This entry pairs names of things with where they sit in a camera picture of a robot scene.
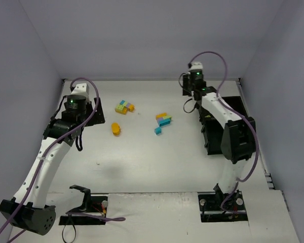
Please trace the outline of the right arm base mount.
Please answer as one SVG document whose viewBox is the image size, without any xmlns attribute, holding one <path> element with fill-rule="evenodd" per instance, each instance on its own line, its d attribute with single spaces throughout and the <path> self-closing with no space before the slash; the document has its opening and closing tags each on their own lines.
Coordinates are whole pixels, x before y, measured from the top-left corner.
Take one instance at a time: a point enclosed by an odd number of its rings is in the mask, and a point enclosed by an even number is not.
<svg viewBox="0 0 304 243">
<path fill-rule="evenodd" d="M 202 223 L 248 221 L 242 193 L 238 190 L 222 204 L 226 196 L 215 192 L 198 193 Z"/>
</svg>

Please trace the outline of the teal purple lego stack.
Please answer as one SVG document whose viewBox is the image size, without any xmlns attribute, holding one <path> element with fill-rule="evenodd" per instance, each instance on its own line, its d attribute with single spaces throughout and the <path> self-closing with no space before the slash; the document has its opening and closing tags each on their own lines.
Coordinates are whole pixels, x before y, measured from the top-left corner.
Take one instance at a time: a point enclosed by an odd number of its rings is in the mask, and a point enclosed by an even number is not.
<svg viewBox="0 0 304 243">
<path fill-rule="evenodd" d="M 122 101 L 120 102 L 120 105 L 123 105 L 124 107 L 126 107 L 126 108 L 128 108 L 128 109 L 132 106 L 131 103 L 129 103 L 129 102 L 125 101 L 125 100 L 122 100 Z"/>
</svg>

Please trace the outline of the multicolor lego cluster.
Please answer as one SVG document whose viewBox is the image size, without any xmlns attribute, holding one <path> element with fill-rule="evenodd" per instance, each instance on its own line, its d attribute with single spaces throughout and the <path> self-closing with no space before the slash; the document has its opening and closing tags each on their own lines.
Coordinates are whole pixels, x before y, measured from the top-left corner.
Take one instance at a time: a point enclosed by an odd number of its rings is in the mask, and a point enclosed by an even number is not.
<svg viewBox="0 0 304 243">
<path fill-rule="evenodd" d="M 161 113 L 156 115 L 156 121 L 159 127 L 163 127 L 169 125 L 172 121 L 172 116 L 168 115 L 167 113 Z"/>
</svg>

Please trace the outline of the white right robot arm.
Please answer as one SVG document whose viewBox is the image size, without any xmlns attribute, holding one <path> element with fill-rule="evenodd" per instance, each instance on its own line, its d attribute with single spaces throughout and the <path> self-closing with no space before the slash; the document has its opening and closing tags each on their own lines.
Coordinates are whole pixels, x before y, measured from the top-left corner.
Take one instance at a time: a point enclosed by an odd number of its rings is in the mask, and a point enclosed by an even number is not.
<svg viewBox="0 0 304 243">
<path fill-rule="evenodd" d="M 211 130 L 211 118 L 220 126 L 215 130 L 215 139 L 220 142 L 220 153 L 227 162 L 214 191 L 229 199 L 237 192 L 239 184 L 251 177 L 258 162 L 259 141 L 255 120 L 234 110 L 220 96 L 219 89 L 206 84 L 201 62 L 188 64 L 182 89 L 194 100 L 207 134 Z"/>
</svg>

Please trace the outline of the black four-compartment sorting bin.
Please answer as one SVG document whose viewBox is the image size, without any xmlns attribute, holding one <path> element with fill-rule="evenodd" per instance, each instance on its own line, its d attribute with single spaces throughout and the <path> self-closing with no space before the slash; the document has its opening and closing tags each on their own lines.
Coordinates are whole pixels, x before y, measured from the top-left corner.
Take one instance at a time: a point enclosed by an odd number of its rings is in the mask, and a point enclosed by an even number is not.
<svg viewBox="0 0 304 243">
<path fill-rule="evenodd" d="M 240 96 L 223 97 L 224 101 L 232 109 L 242 115 L 246 115 L 246 109 Z M 202 107 L 198 107 L 199 122 L 202 125 L 201 133 L 204 136 L 205 145 L 208 155 L 222 154 L 220 145 L 223 135 L 223 128 L 213 115 Z"/>
</svg>

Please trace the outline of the yellow rounded lego brick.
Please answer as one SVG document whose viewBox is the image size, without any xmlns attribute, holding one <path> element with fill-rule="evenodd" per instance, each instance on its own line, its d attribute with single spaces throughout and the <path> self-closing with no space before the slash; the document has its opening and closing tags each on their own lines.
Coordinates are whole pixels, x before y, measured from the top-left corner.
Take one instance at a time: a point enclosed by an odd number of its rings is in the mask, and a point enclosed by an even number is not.
<svg viewBox="0 0 304 243">
<path fill-rule="evenodd" d="M 112 123 L 111 124 L 111 131 L 114 136 L 119 136 L 121 133 L 121 127 L 118 123 Z"/>
</svg>

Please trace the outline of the lime green rounded lego brick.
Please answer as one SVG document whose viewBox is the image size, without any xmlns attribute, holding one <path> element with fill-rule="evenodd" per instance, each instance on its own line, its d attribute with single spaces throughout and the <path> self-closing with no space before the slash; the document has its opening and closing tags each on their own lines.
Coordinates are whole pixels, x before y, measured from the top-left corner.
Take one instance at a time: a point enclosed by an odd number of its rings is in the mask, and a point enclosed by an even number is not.
<svg viewBox="0 0 304 243">
<path fill-rule="evenodd" d="M 126 114 L 128 112 L 128 108 L 122 104 L 118 104 L 115 107 L 115 112 L 119 114 Z"/>
</svg>

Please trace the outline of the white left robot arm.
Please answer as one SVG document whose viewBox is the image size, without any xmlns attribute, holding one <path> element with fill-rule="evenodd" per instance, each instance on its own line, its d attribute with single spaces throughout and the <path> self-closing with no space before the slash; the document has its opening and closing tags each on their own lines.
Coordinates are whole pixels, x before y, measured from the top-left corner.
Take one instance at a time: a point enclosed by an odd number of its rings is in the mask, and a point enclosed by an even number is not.
<svg viewBox="0 0 304 243">
<path fill-rule="evenodd" d="M 64 96 L 48 123 L 37 157 L 26 179 L 11 199 L 4 199 L 0 212 L 7 223 L 39 235 L 47 234 L 56 219 L 55 206 L 46 204 L 48 190 L 55 174 L 71 147 L 82 149 L 85 127 L 105 122 L 101 100 L 89 98 L 87 83 L 71 84 L 70 94 Z"/>
</svg>

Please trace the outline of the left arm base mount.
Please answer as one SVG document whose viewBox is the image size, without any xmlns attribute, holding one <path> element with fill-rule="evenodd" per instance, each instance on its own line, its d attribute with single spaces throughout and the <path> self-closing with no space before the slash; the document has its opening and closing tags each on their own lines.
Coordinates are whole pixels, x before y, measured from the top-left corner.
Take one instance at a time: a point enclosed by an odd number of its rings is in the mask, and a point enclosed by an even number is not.
<svg viewBox="0 0 304 243">
<path fill-rule="evenodd" d="M 106 222 L 101 219 L 79 215 L 79 213 L 90 214 L 98 217 L 106 217 L 108 194 L 91 193 L 91 190 L 89 188 L 79 185 L 72 185 L 69 187 L 69 189 L 72 192 L 79 191 L 82 193 L 82 202 L 78 206 L 71 206 L 70 208 L 67 208 L 66 211 L 72 212 L 72 214 L 64 214 L 60 216 L 58 225 L 89 226 L 106 224 Z"/>
</svg>

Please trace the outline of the teal small lego brick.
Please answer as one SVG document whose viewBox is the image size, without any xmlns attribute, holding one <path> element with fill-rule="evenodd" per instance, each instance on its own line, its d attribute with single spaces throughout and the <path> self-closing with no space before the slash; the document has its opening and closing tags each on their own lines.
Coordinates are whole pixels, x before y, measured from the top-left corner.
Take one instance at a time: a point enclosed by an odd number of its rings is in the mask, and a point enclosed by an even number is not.
<svg viewBox="0 0 304 243">
<path fill-rule="evenodd" d="M 160 135 L 162 133 L 162 129 L 160 127 L 155 128 L 154 130 L 156 135 Z"/>
</svg>

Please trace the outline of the yellow small lego brick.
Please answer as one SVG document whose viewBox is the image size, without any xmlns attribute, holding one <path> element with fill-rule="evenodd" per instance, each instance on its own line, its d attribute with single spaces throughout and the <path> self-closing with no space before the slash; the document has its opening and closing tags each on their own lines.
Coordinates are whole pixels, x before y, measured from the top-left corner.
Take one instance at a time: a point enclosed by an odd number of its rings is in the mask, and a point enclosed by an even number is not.
<svg viewBox="0 0 304 243">
<path fill-rule="evenodd" d="M 134 109 L 135 109 L 135 106 L 134 106 L 133 104 L 131 104 L 131 103 L 128 103 L 128 104 L 126 105 L 126 108 L 127 108 L 130 112 L 133 112 Z"/>
</svg>

